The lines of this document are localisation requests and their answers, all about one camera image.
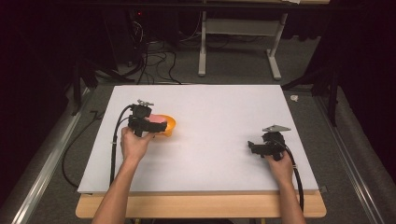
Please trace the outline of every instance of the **cable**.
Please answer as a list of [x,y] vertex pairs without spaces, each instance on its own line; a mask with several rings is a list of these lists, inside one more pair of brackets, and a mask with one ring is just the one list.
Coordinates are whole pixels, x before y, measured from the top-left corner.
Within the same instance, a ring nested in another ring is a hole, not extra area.
[[261,37],[262,39],[264,38],[263,35],[254,35],[253,38],[252,38],[251,40],[242,40],[242,39],[236,38],[236,37],[238,37],[238,36],[240,36],[240,35],[229,35],[228,38],[229,38],[230,40],[232,40],[232,41],[235,41],[235,42],[242,42],[242,43],[252,43],[252,42],[257,41],[260,37]]
[[156,62],[156,63],[153,63],[153,64],[148,64],[148,66],[154,66],[154,65],[157,65],[158,63],[163,63],[163,62],[165,62],[165,59],[166,59],[166,54],[165,54],[165,56],[164,57],[161,57],[160,55],[149,55],[149,57],[156,57],[156,58],[160,58],[160,60],[158,61],[158,62]]
[[290,160],[291,160],[291,165],[293,166],[293,171],[294,171],[294,175],[296,176],[296,180],[297,180],[297,188],[298,188],[298,193],[300,195],[300,207],[301,210],[304,211],[304,191],[303,191],[303,183],[301,182],[301,178],[300,178],[300,173],[298,172],[297,169],[297,165],[296,162],[293,158],[293,155],[289,149],[289,147],[286,144],[282,144],[278,141],[276,141],[275,139],[271,139],[274,142],[277,142],[278,144],[280,144],[283,148],[286,149],[286,152],[288,152],[289,156],[290,156]]
[[134,82],[134,79],[129,79],[127,77],[136,74],[138,71],[142,71],[142,74],[144,73],[143,71],[146,68],[146,62],[142,54],[143,51],[146,50],[145,32],[143,31],[143,26],[137,21],[130,21],[130,23],[128,24],[129,24],[128,26],[129,37],[131,38],[131,41],[134,45],[134,51],[136,52],[137,55],[136,59],[133,59],[133,61],[136,62],[136,66],[131,71],[125,74],[119,74],[117,71],[107,69],[93,62],[89,62],[90,65],[93,65],[95,69],[99,69],[110,76],[110,77],[105,77],[96,74],[97,77],[103,78],[105,80],[110,80],[112,78],[115,78],[116,80],[122,82]]
[[195,34],[197,33],[198,28],[199,28],[199,25],[201,24],[201,18],[202,18],[202,12],[199,14],[198,22],[197,22],[197,25],[195,26],[195,30],[194,30],[194,32],[192,33],[192,35],[190,35],[189,37],[187,37],[187,38],[185,38],[185,39],[179,40],[179,42],[188,41],[188,40],[190,40],[190,39],[194,39],[194,38],[197,37],[197,36],[200,36],[200,35],[195,35]]
[[111,148],[111,168],[110,168],[110,185],[111,183],[113,183],[114,180],[114,175],[115,175],[115,170],[116,170],[116,153],[117,153],[117,132],[119,130],[119,127],[121,125],[121,123],[125,120],[121,120],[123,114],[125,113],[125,111],[129,108],[132,108],[131,105],[127,105],[122,112],[120,113],[120,117],[117,120],[117,124],[116,124],[116,129],[114,130],[114,135],[113,135],[113,142],[112,142],[112,148]]
[[97,111],[91,111],[91,112],[95,112],[95,116],[93,117],[93,120],[88,123],[82,130],[81,132],[78,133],[78,135],[70,142],[69,146],[66,148],[66,150],[64,151],[63,157],[62,157],[62,174],[64,176],[64,179],[67,181],[67,183],[69,183],[71,186],[75,187],[76,189],[78,188],[78,184],[74,183],[66,174],[66,170],[64,167],[64,163],[66,160],[66,156],[67,156],[67,152],[69,151],[69,149],[71,148],[71,146],[73,146],[73,144],[78,140],[78,138],[97,120],[102,119],[102,116],[105,114],[106,111],[103,111],[102,113],[100,113],[99,115],[97,114]]
[[[159,54],[159,53],[163,53],[163,55],[165,55],[165,57],[164,57],[164,60],[161,60],[161,61],[159,61],[159,62],[156,64],[156,71],[157,71],[158,76],[161,77],[162,79],[165,79],[165,80],[168,80],[168,81],[173,81],[173,82],[176,82],[177,84],[181,85],[181,82],[178,81],[177,79],[173,78],[173,77],[172,77],[172,73],[171,73],[172,70],[175,68],[177,55],[176,55],[173,51],[158,51],[158,52],[155,52],[155,54]],[[174,55],[174,59],[173,59],[173,62],[172,62],[172,66],[171,66],[171,67],[169,68],[169,70],[168,70],[168,76],[169,76],[169,78],[161,76],[161,74],[160,74],[160,72],[159,72],[159,70],[158,70],[158,67],[159,67],[160,63],[165,62],[165,60],[166,60],[166,58],[167,58],[166,53],[171,53],[171,54]]]
[[[224,35],[211,35],[211,36],[209,36],[209,37],[211,37],[212,39],[214,39],[214,37],[217,37],[217,36],[218,36],[218,37],[223,37],[223,39],[224,39]],[[212,46],[210,46],[208,43],[206,43],[206,46],[207,46],[209,49],[223,49],[223,48],[226,47],[229,43],[230,43],[230,39],[225,37],[225,43],[223,43],[223,44],[222,44],[221,46],[219,46],[219,47],[212,47]]]
[[147,65],[148,65],[148,57],[149,57],[148,51],[149,51],[149,46],[146,45],[145,47],[146,47],[146,56],[145,56],[145,59],[143,59],[143,60],[145,61],[145,63],[144,63],[144,66],[143,66],[143,68],[142,68],[142,72],[141,72],[141,74],[140,74],[140,76],[139,76],[139,79],[137,80],[136,85],[139,85],[139,84],[140,84],[140,80],[142,79],[142,76],[145,74],[145,70],[146,70],[146,67],[147,67]]
[[146,79],[147,79],[147,83],[150,85],[154,85],[154,76],[152,75],[152,74],[150,74],[150,73],[148,73],[148,72],[145,72],[145,75],[146,75]]

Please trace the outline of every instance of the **white paper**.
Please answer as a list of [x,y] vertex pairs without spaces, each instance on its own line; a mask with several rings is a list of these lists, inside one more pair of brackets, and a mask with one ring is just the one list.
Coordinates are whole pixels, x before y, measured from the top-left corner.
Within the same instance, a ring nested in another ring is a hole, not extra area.
[[[117,119],[125,106],[137,104],[138,99],[154,103],[152,114],[171,116],[177,124],[171,137],[156,136],[150,142],[131,191],[277,190],[266,160],[248,148],[248,141],[262,144],[262,129],[274,124],[291,128],[282,134],[304,189],[318,189],[279,86],[172,85],[114,88],[78,192],[107,191]],[[119,139],[116,172],[120,163]]]

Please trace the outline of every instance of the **gray floor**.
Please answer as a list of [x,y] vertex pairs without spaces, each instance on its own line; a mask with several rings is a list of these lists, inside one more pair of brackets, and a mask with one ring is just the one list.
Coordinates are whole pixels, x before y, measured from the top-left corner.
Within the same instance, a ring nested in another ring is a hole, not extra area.
[[[178,48],[162,49],[162,44],[151,46],[151,50],[172,50],[176,53],[176,65],[172,69],[174,79],[182,83],[198,84],[285,84],[300,77],[310,60],[318,40],[300,42],[297,39],[282,40],[276,53],[276,59],[282,75],[281,81],[271,78],[269,63],[264,49],[271,48],[271,38],[258,38],[249,41],[249,37],[235,37],[223,48],[223,38],[209,39],[207,51],[206,77],[198,77],[198,46],[180,45]],[[150,54],[147,74],[142,84],[169,82],[167,72],[172,66],[173,54],[167,53],[165,63],[154,65],[159,57]],[[81,117],[71,138],[74,139],[93,119],[91,111],[105,111],[106,104],[114,85],[120,84],[100,79],[101,84],[87,94],[89,99],[81,111]],[[396,220],[396,187],[383,168],[378,157],[370,147],[347,100],[339,91],[336,119],[338,127],[329,126],[323,115],[322,102],[326,97],[312,97],[309,86],[299,86],[285,91],[290,112],[304,144],[318,184],[323,187],[323,200],[327,215],[323,218],[308,219],[308,223],[393,223]],[[290,100],[291,94],[298,94],[298,102]],[[64,137],[67,127],[73,122],[70,116],[71,106],[64,112],[56,127],[52,130],[42,148],[26,169],[17,187],[3,206],[0,223],[11,223],[21,208],[29,190],[54,148]],[[65,160],[68,176],[78,183],[90,156],[92,144],[100,127],[95,121],[70,147]],[[67,184],[62,175],[60,163],[51,173],[50,182],[41,200],[35,207],[28,223],[90,223],[75,215],[78,193]],[[246,219],[236,219],[235,223],[247,223]],[[280,223],[279,219],[267,219],[268,223]]]

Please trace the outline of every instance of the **table leg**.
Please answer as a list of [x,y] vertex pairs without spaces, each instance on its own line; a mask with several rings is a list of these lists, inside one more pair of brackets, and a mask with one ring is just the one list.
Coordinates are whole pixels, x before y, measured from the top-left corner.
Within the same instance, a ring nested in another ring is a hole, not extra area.
[[201,50],[199,52],[198,76],[206,74],[206,12],[202,12]]
[[271,49],[267,50],[268,61],[270,63],[271,71],[273,73],[273,77],[275,80],[281,79],[279,68],[277,66],[276,59],[275,59],[275,53],[276,53],[277,46],[279,45],[279,41],[280,41],[280,37],[282,36],[283,29],[285,28],[287,17],[288,17],[287,13],[282,14],[282,17],[280,18],[280,21],[279,21],[279,25],[277,26],[277,29],[276,29],[274,45]]

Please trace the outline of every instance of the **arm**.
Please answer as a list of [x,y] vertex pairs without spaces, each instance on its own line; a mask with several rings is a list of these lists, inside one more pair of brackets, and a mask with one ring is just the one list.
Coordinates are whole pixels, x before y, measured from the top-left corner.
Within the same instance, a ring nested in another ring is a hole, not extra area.
[[121,150],[124,161],[104,199],[93,217],[92,223],[124,223],[129,189],[134,172],[146,154],[154,133],[137,137],[130,128],[121,130]]
[[273,175],[279,185],[280,191],[280,216],[283,224],[305,223],[303,212],[296,197],[293,183],[291,182],[293,168],[289,154],[284,151],[283,159],[275,161],[272,156],[266,156]]

